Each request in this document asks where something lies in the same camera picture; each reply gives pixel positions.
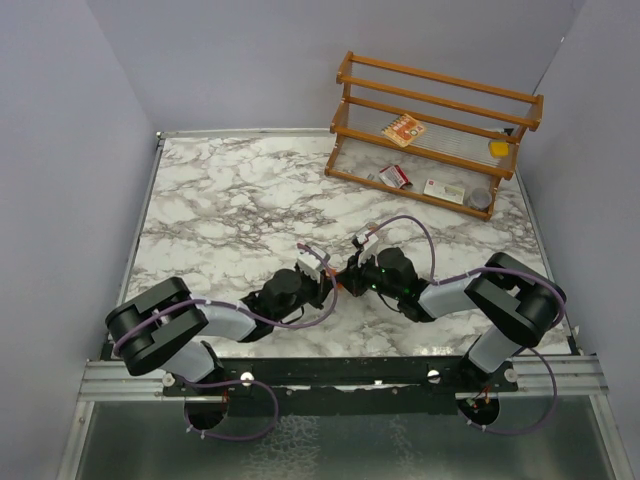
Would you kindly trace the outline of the orange pill organizer box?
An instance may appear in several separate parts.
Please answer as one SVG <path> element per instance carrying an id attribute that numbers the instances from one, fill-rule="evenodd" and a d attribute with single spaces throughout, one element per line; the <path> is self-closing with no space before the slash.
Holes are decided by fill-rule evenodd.
<path id="1" fill-rule="evenodd" d="M 327 270 L 327 275 L 332 276 L 335 279 L 336 288 L 338 291 L 343 290 L 343 285 L 340 283 L 339 271 L 333 267 L 329 267 Z"/>

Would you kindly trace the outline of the orange spiral notebook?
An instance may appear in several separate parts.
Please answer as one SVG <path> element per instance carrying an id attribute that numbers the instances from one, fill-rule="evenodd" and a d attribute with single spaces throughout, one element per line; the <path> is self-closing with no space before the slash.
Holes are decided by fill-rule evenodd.
<path id="1" fill-rule="evenodd" d="M 384 137 L 405 148 L 426 132 L 426 126 L 408 114 L 402 114 L 381 130 Z"/>

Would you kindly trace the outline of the clear round jar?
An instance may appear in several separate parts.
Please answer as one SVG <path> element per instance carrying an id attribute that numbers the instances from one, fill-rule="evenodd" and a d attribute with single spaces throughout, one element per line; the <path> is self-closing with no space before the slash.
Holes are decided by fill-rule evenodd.
<path id="1" fill-rule="evenodd" d="M 465 205 L 476 211 L 487 211 L 492 205 L 493 196 L 488 189 L 474 188 L 465 198 Z"/>

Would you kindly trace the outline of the white red medicine box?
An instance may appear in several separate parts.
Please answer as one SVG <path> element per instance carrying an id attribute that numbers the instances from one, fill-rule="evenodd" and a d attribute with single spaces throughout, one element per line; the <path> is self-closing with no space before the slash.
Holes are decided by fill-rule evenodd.
<path id="1" fill-rule="evenodd" d="M 465 189 L 438 180 L 427 179 L 423 189 L 423 194 L 448 201 L 450 203 L 463 205 Z"/>

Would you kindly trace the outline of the wooden three-tier shelf rack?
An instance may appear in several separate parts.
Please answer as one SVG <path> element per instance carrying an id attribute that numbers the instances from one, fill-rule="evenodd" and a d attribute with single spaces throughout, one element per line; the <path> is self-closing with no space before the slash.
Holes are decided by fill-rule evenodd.
<path id="1" fill-rule="evenodd" d="M 330 123 L 336 140 L 324 172 L 328 176 L 411 198 L 454 212 L 489 220 L 498 191 L 515 174 L 526 133 L 542 121 L 541 94 L 465 80 L 347 52 L 336 82 L 341 99 Z M 381 133 L 389 123 L 408 114 L 426 126 L 426 132 L 402 148 Z M 489 154 L 491 140 L 508 142 L 508 157 Z M 383 184 L 378 172 L 389 165 L 402 168 L 411 187 Z M 367 175 L 374 174 L 375 180 Z M 423 194 L 427 179 L 465 189 L 458 205 Z M 488 189 L 493 202 L 487 211 L 465 205 L 474 188 Z"/>

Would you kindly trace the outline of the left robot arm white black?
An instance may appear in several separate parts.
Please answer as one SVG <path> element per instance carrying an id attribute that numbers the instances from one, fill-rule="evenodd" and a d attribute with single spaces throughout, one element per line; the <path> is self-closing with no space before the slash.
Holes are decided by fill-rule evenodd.
<path id="1" fill-rule="evenodd" d="M 183 279 L 171 277 L 113 309 L 105 325 L 113 354 L 130 375 L 161 369 L 186 378 L 195 392 L 206 395 L 220 385 L 221 371 L 213 348 L 197 342 L 197 336 L 252 343 L 277 328 L 302 329 L 289 316 L 306 306 L 322 309 L 336 286 L 334 270 L 303 260 L 235 303 L 195 296 Z"/>

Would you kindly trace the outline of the yellow small container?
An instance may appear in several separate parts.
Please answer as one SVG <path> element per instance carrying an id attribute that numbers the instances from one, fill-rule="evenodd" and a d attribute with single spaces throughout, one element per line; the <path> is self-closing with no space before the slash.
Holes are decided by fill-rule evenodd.
<path id="1" fill-rule="evenodd" d="M 488 150 L 492 158 L 505 158 L 510 154 L 510 144 L 504 141 L 491 140 L 488 143 Z"/>

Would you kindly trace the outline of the red white torn packet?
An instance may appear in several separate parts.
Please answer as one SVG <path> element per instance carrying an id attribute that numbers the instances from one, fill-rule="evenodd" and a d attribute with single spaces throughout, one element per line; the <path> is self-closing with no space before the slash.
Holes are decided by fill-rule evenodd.
<path id="1" fill-rule="evenodd" d="M 412 182 L 398 165 L 389 165 L 382 168 L 378 172 L 378 178 L 383 184 L 392 188 L 403 189 L 412 186 Z"/>

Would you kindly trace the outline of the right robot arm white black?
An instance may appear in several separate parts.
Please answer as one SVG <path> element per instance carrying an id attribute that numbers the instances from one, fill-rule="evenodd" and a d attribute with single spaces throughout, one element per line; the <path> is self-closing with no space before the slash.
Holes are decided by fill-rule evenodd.
<path id="1" fill-rule="evenodd" d="M 537 347 L 566 307 L 558 285 L 504 252 L 467 273 L 429 281 L 401 249 L 387 248 L 364 262 L 352 256 L 337 281 L 354 297 L 373 291 L 395 300 L 396 310 L 415 323 L 473 309 L 484 313 L 491 326 L 459 363 L 461 383 L 472 391 L 491 384 L 506 360 Z"/>

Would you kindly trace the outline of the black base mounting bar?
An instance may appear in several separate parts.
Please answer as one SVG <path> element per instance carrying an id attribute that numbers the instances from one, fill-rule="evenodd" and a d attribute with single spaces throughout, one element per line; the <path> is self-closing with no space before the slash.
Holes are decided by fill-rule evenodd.
<path id="1" fill-rule="evenodd" d="M 458 394 L 518 390 L 505 375 L 510 361 L 493 374 L 475 374 L 461 356 L 245 357 L 224 358 L 222 365 L 225 380 L 248 373 L 271 387 L 282 416 L 454 415 Z"/>

